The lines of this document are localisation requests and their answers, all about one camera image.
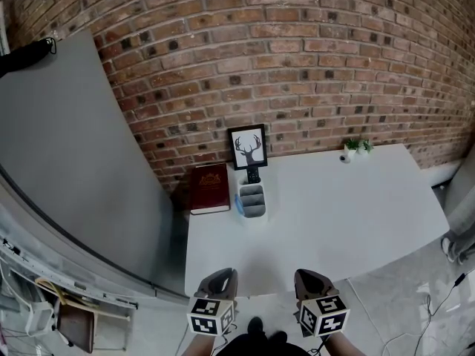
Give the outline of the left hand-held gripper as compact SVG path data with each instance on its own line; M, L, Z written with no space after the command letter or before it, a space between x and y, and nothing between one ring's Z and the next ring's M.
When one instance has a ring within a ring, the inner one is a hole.
M235 321L238 272L224 268L204 278L190 298L187 320L194 334L219 337Z

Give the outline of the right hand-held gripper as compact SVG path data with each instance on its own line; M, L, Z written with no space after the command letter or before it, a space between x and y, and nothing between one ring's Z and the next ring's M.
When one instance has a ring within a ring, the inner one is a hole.
M314 337L342 332L350 309L333 282L322 274L300 268L294 274L298 322Z

